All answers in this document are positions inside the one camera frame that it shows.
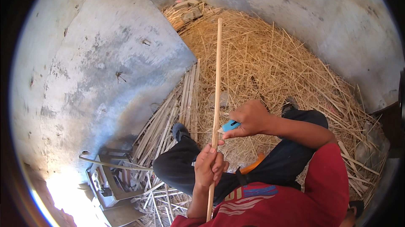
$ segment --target orange plastic chair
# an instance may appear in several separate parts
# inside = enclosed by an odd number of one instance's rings
[[[244,169],[240,169],[240,173],[241,173],[241,174],[247,174],[247,173],[249,173],[251,170],[255,169],[256,166],[258,166],[258,165],[263,161],[264,158],[265,158],[265,154],[264,154],[264,153],[259,153],[259,154],[257,155],[257,160],[256,160],[256,162],[254,162],[253,164],[251,164],[251,165],[245,167]]]

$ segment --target person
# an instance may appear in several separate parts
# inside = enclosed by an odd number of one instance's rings
[[[294,102],[286,99],[281,117],[268,113],[260,100],[249,100],[229,113],[241,125],[224,133],[224,140],[256,134],[282,139],[245,175],[239,169],[227,173],[229,163],[211,143],[200,151],[182,124],[173,126],[178,143],[155,160],[153,169],[163,182],[192,195],[192,202],[187,218],[177,216],[172,226],[353,226],[359,211],[356,205],[348,209],[348,177],[337,140],[323,114],[299,110]],[[301,192],[295,180],[309,160]],[[213,181],[217,207],[206,223]]]

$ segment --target blue utility knife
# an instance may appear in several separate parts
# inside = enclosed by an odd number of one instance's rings
[[[239,125],[240,125],[240,123],[238,123],[238,122],[236,122],[236,121],[234,121],[234,120],[229,120],[229,122],[225,123],[225,124],[222,126],[222,128],[220,128],[220,129],[218,130],[218,132],[220,132],[220,133],[225,133],[225,132],[227,132],[227,131],[229,131],[229,130],[231,130],[231,129],[237,128]]]

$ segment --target knee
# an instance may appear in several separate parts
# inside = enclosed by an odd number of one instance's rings
[[[161,176],[163,173],[165,173],[165,166],[167,166],[165,164],[166,160],[165,160],[165,156],[160,155],[158,156],[157,159],[155,159],[155,161],[153,162],[153,171],[154,173],[159,177]]]
[[[310,110],[308,117],[309,117],[308,122],[320,125],[324,128],[329,128],[328,120],[325,117],[325,115],[323,115],[321,112],[319,112],[317,110]]]

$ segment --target shoe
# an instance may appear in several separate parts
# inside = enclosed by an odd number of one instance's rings
[[[284,101],[284,105],[281,107],[281,117],[284,117],[291,109],[298,109],[297,101],[293,97],[288,97]]]
[[[182,137],[190,137],[190,133],[188,132],[187,128],[181,123],[175,123],[172,128],[173,137],[179,142]]]

